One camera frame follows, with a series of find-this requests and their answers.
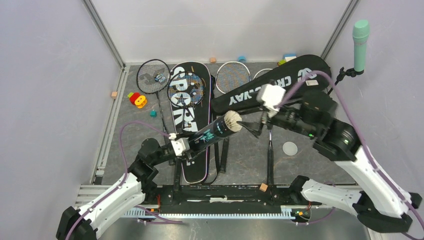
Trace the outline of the white shuttlecock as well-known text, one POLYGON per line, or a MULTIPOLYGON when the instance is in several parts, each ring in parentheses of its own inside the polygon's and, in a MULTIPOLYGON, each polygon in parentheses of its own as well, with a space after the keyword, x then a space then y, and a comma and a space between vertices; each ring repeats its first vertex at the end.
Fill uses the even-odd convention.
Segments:
POLYGON ((224 123, 226 127, 234 133, 239 132, 242 129, 242 126, 238 123, 241 121, 242 121, 242 117, 236 111, 229 110, 224 115, 224 123))

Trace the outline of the translucent tube lid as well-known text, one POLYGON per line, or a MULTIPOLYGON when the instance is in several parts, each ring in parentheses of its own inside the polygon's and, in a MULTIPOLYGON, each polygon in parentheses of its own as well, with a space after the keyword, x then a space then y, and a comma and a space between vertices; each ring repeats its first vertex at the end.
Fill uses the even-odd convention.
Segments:
POLYGON ((287 141, 282 145, 283 152, 288 156, 294 156, 298 153, 298 147, 294 142, 287 141))

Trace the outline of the black shuttlecock tube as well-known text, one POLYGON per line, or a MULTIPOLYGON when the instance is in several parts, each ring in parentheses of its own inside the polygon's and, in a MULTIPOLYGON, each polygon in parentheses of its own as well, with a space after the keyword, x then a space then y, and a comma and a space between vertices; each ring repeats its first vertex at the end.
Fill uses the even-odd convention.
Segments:
POLYGON ((238 133, 232 132, 227 128, 224 122, 224 115, 219 116, 209 125, 191 135, 188 138, 190 148, 195 151, 203 151, 207 147, 238 133))

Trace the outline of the black crossway racket bag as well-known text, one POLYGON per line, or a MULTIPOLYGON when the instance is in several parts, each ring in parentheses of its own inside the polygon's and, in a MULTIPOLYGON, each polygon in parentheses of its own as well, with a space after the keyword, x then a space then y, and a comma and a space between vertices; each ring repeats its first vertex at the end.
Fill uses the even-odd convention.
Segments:
POLYGON ((211 109, 217 115, 227 111, 246 111, 258 108, 260 103, 252 93, 257 92, 269 81, 289 91, 302 77, 312 71, 322 71, 332 75, 331 67, 319 56, 306 54, 298 56, 250 82, 219 96, 211 101, 211 109))

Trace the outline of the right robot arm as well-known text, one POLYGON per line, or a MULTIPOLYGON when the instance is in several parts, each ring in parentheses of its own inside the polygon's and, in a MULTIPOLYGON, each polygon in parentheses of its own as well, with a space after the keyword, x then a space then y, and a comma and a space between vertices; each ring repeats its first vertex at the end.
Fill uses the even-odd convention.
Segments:
POLYGON ((264 125, 309 137, 319 154, 345 170, 360 186, 360 190, 343 190, 299 175, 289 186, 288 196, 293 203, 316 202, 343 210, 378 233, 408 232, 413 222, 408 210, 417 209, 422 197, 402 191, 390 178, 381 176, 383 170, 366 155, 368 148, 353 126, 335 118, 337 106, 326 93, 312 90, 303 95, 300 108, 284 106, 274 117, 243 121, 241 126, 256 137, 264 125))

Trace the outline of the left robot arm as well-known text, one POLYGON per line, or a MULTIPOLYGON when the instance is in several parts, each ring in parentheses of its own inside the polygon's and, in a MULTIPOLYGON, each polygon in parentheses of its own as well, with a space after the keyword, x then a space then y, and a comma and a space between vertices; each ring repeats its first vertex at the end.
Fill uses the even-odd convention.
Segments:
POLYGON ((134 162, 123 176, 98 197, 80 208, 68 207, 62 213, 56 239, 98 240, 128 210, 157 198, 153 179, 155 165, 184 156, 191 150, 186 137, 159 145, 154 138, 144 140, 134 162))

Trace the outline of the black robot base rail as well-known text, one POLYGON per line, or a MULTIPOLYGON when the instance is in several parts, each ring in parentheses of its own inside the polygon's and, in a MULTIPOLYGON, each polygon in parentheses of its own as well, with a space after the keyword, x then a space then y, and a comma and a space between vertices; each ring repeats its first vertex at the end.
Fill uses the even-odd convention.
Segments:
POLYGON ((319 206, 288 185, 159 185, 145 195, 144 205, 157 205, 163 214, 277 214, 282 206, 319 206))

